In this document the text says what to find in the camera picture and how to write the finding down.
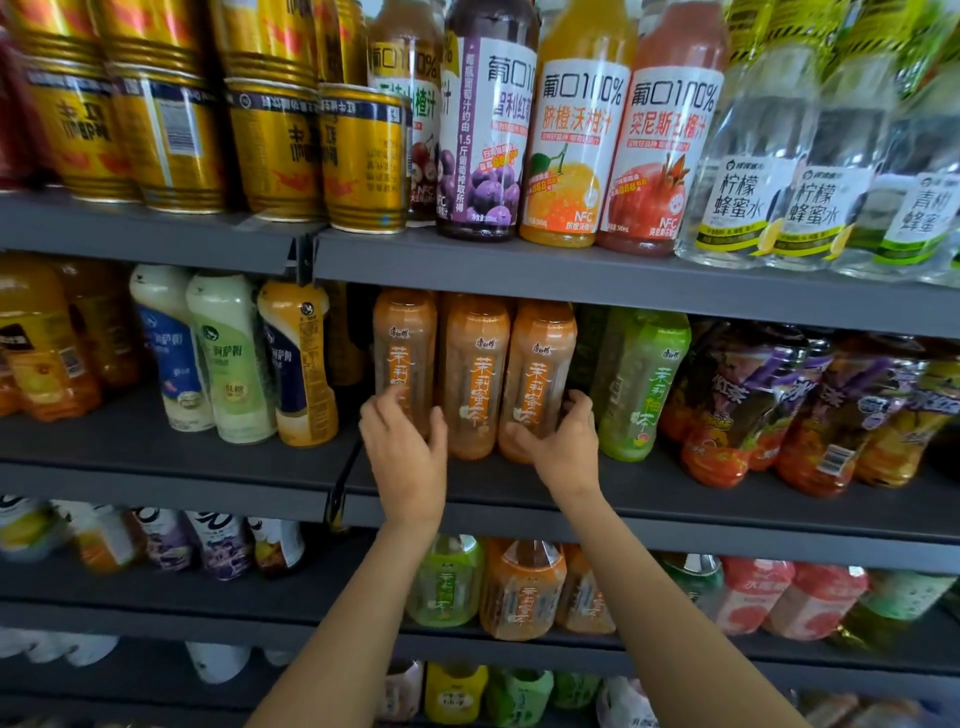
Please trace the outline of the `white green-label milk tea bottle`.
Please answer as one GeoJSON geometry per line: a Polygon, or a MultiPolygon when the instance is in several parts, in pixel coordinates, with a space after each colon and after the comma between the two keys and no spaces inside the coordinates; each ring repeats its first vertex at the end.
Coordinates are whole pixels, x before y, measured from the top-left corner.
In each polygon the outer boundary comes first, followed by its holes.
{"type": "Polygon", "coordinates": [[[185,293],[207,369],[215,428],[234,445],[260,443],[278,431],[257,293],[245,274],[212,270],[195,273],[185,293]]]}

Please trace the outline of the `dark green drink bottle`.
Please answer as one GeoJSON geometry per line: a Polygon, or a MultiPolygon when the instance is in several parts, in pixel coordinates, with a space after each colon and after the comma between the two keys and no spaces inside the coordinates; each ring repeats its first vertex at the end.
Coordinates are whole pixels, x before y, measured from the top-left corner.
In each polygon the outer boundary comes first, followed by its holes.
{"type": "Polygon", "coordinates": [[[712,601],[724,583],[723,565],[718,556],[659,551],[654,558],[698,610],[710,613],[712,601]]]}

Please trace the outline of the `white small carton drink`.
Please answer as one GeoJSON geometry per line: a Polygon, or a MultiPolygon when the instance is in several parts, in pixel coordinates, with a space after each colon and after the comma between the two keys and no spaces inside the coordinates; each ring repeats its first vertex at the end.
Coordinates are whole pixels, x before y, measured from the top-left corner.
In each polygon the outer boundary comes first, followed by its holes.
{"type": "Polygon", "coordinates": [[[603,678],[595,699],[598,728],[661,728],[637,678],[603,678]]]}

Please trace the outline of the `person's right hand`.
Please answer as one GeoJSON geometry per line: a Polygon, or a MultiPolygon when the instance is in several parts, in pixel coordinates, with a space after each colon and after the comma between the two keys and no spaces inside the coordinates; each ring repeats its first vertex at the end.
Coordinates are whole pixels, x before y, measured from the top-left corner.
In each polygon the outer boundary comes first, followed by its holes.
{"type": "Polygon", "coordinates": [[[565,515],[601,495],[599,446],[591,398],[570,390],[565,416],[556,431],[542,438],[545,456],[534,469],[565,515]]]}

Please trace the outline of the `clear green-label water bottle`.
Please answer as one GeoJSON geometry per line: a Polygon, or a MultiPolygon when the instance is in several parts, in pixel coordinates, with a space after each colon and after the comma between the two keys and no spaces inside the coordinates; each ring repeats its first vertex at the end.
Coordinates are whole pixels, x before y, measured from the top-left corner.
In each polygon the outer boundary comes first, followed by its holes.
{"type": "Polygon", "coordinates": [[[881,282],[916,281],[943,246],[960,215],[960,0],[945,0],[950,30],[925,83],[894,105],[901,54],[919,44],[921,11],[865,0],[846,39],[833,79],[843,99],[885,112],[889,135],[882,158],[833,273],[881,282]]]}

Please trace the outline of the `green small carton drink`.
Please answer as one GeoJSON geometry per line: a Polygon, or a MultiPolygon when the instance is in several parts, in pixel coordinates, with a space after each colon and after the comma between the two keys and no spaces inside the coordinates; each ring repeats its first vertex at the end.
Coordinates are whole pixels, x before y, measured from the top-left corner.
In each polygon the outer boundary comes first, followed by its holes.
{"type": "Polygon", "coordinates": [[[495,728],[535,728],[554,684],[551,670],[492,666],[484,693],[485,718],[495,728]]]}

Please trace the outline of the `small yellow-label drink bottle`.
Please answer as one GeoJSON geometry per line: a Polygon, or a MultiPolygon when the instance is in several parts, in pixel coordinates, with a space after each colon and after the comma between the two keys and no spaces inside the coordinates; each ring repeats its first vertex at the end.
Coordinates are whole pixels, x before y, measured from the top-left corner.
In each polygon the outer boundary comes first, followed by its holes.
{"type": "Polygon", "coordinates": [[[263,577],[286,577],[304,561],[306,543],[299,521],[247,516],[246,524],[254,540],[254,559],[263,577]]]}
{"type": "Polygon", "coordinates": [[[0,494],[0,557],[12,563],[35,563],[67,542],[66,525],[50,501],[0,494]]]}

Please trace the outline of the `person's left forearm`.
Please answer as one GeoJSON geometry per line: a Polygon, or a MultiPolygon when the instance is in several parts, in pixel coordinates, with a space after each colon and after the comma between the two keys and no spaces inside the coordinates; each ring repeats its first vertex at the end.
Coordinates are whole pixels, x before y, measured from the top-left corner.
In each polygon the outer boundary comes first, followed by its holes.
{"type": "Polygon", "coordinates": [[[244,728],[373,728],[440,512],[388,516],[317,629],[244,728]]]}

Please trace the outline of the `orange jasmine tea bottle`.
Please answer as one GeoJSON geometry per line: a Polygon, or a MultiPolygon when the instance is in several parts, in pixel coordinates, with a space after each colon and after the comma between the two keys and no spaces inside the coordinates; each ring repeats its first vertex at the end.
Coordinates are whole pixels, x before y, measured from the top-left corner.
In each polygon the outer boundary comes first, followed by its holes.
{"type": "Polygon", "coordinates": [[[499,297],[455,297],[447,316],[441,407],[450,455],[488,456],[497,443],[511,317],[499,297]]]}
{"type": "Polygon", "coordinates": [[[430,436],[438,327],[429,292],[384,287],[373,308],[375,394],[399,388],[399,404],[420,435],[430,436]]]}
{"type": "Polygon", "coordinates": [[[537,438],[558,426],[575,352],[577,322],[567,301],[523,298],[510,334],[510,350],[497,432],[500,454],[530,464],[506,431],[518,423],[537,438]]]}

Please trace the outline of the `purple-label fruit tea bottle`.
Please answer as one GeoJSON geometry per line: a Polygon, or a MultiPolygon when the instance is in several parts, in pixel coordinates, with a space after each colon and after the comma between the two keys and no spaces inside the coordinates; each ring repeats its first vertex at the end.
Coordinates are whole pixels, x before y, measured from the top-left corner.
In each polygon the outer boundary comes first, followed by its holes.
{"type": "Polygon", "coordinates": [[[869,437],[904,407],[929,364],[915,336],[870,332],[841,338],[788,430],[774,462],[776,475],[811,497],[842,494],[869,437]]]}
{"type": "Polygon", "coordinates": [[[807,325],[801,326],[800,332],[808,342],[806,357],[797,376],[764,419],[750,456],[751,471],[765,471],[774,464],[794,418],[834,360],[835,328],[807,325]]]}
{"type": "Polygon", "coordinates": [[[960,416],[960,341],[948,341],[936,354],[906,404],[868,439],[854,470],[857,480],[903,488],[916,476],[934,436],[960,416]]]}
{"type": "Polygon", "coordinates": [[[744,480],[763,428],[799,381],[809,344],[793,324],[739,321],[706,346],[680,449],[693,480],[716,489],[744,480]]]}

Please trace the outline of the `brown fruit juice bottle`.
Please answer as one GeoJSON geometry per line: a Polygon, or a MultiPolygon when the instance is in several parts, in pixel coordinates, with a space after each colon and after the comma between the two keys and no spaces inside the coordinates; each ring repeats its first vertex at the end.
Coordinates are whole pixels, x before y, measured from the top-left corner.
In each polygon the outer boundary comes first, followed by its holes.
{"type": "Polygon", "coordinates": [[[408,225],[433,225],[440,176],[441,25],[430,0],[383,0],[367,25],[366,39],[369,84],[402,94],[411,103],[408,225]]]}

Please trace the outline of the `small green tea bottle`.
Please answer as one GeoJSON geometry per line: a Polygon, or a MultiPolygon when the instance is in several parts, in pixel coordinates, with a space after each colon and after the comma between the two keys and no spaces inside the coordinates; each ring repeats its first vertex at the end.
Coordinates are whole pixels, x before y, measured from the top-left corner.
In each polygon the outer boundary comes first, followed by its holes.
{"type": "Polygon", "coordinates": [[[438,534],[414,576],[405,613],[417,625],[465,625],[476,615],[485,565],[484,548],[471,535],[438,534]]]}

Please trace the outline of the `yellow blue-label milk tea bottle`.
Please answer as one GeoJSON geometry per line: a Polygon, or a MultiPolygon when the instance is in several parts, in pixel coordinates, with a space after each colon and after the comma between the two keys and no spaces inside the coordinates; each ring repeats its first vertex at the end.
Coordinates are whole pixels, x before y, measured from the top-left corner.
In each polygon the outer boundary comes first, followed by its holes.
{"type": "Polygon", "coordinates": [[[280,439],[295,448],[330,442],[339,431],[339,414],[325,359],[328,294],[270,278],[259,290],[257,310],[275,380],[280,439]]]}

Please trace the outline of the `grey shelf board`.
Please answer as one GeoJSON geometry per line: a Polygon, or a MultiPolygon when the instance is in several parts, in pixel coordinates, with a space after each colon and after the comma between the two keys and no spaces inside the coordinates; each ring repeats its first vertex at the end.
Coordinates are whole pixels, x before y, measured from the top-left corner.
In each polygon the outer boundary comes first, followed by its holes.
{"type": "Polygon", "coordinates": [[[324,227],[85,202],[62,189],[0,195],[0,249],[64,257],[279,276],[306,272],[324,227]]]}
{"type": "Polygon", "coordinates": [[[242,728],[282,674],[257,649],[236,677],[210,685],[182,644],[137,639],[82,667],[17,656],[0,659],[0,719],[242,728]]]}
{"type": "MultiPolygon", "coordinates": [[[[98,575],[71,548],[31,564],[0,559],[0,625],[273,650],[299,649],[360,565],[373,538],[361,530],[326,542],[292,574],[257,571],[219,581],[200,569],[165,572],[150,564],[98,575]]],[[[960,696],[960,623],[927,614],[890,651],[847,650],[759,631],[732,643],[775,685],[864,690],[914,698],[960,696]]],[[[394,654],[414,659],[527,669],[631,675],[617,636],[552,628],[532,641],[503,641],[477,620],[453,628],[405,622],[394,654]]]]}
{"type": "Polygon", "coordinates": [[[325,229],[316,236],[314,263],[318,279],[357,284],[960,339],[960,290],[923,283],[724,270],[521,240],[465,242],[432,227],[384,236],[325,229]]]}
{"type": "Polygon", "coordinates": [[[354,424],[308,448],[174,431],[140,388],[80,418],[0,418],[0,495],[319,522],[357,449],[354,424]]]}
{"type": "MultiPolygon", "coordinates": [[[[576,541],[534,467],[499,454],[448,463],[442,527],[476,536],[576,541]]],[[[929,469],[901,490],[858,482],[832,499],[768,471],[717,490],[673,451],[640,463],[599,457],[608,504],[652,551],[699,552],[960,575],[960,485],[929,469]]]]}

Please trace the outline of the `small orange-label drink bottle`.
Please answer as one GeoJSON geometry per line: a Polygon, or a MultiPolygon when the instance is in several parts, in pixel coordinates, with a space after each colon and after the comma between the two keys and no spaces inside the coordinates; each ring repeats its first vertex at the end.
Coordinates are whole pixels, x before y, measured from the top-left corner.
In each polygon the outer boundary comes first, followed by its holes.
{"type": "Polygon", "coordinates": [[[114,575],[145,559],[146,540],[129,509],[63,499],[51,504],[93,574],[114,575]]]}

